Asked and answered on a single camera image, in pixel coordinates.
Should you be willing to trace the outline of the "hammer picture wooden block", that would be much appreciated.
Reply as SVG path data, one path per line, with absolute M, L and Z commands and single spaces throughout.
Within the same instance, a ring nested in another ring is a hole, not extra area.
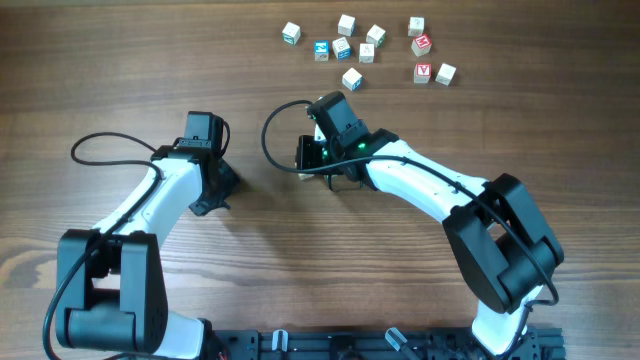
M 313 178 L 314 174 L 298 174 L 299 180 L 305 181 L 307 179 Z

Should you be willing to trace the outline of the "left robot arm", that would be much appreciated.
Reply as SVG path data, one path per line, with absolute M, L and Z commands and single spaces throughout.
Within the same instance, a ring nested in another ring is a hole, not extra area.
M 88 230 L 69 229 L 57 248 L 56 291 L 42 344 L 108 352 L 112 359 L 228 359 L 210 321 L 168 308 L 160 249 L 181 215 L 226 207 L 239 177 L 223 160 L 230 128 L 191 111 L 185 133 L 153 149 L 148 173 L 127 199 Z

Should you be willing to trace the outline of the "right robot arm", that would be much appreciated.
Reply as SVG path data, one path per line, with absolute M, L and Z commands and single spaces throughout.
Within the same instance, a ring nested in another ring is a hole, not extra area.
M 315 133 L 299 140 L 296 169 L 343 175 L 395 195 L 440 223 L 464 281 L 479 300 L 471 331 L 492 355 L 514 354 L 527 318 L 552 289 L 564 252 L 527 188 L 514 176 L 461 174 L 414 151 L 398 135 L 370 131 L 346 97 L 306 101 Z

